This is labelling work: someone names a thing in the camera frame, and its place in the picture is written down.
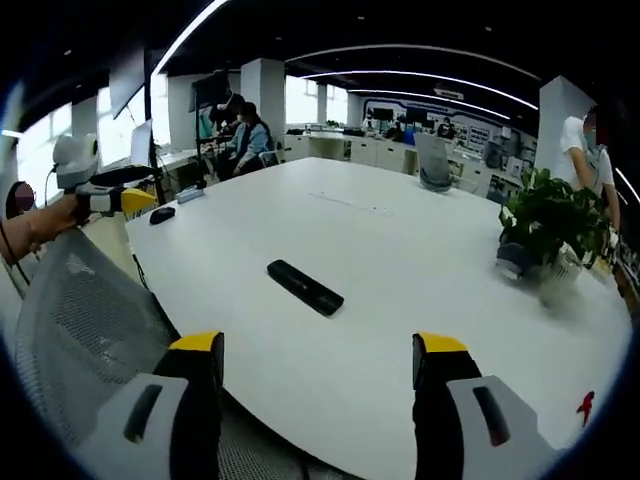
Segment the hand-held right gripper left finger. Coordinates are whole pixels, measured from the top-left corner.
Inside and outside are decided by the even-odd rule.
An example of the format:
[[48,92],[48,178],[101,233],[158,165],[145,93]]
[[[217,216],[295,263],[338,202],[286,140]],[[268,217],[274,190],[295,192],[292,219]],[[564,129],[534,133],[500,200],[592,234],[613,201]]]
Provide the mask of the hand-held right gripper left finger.
[[90,479],[216,479],[223,379],[222,332],[176,340],[98,410],[75,459]]

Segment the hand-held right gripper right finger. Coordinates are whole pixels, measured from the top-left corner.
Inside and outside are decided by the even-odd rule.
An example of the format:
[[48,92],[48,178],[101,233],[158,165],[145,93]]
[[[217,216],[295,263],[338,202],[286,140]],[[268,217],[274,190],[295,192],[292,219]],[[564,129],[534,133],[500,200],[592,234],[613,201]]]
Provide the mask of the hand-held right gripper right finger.
[[540,479],[564,454],[540,434],[533,408],[481,374],[466,345],[427,332],[412,344],[417,479]]

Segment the person's left hand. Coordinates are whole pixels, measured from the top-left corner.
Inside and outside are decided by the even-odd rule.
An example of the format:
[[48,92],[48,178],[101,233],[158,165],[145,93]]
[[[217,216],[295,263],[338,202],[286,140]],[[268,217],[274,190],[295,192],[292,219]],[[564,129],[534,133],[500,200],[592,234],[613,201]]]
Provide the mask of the person's left hand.
[[6,237],[1,237],[1,253],[8,263],[21,260],[38,247],[53,241],[63,231],[77,224],[74,217],[79,205],[75,194],[62,196],[57,202],[2,222]]

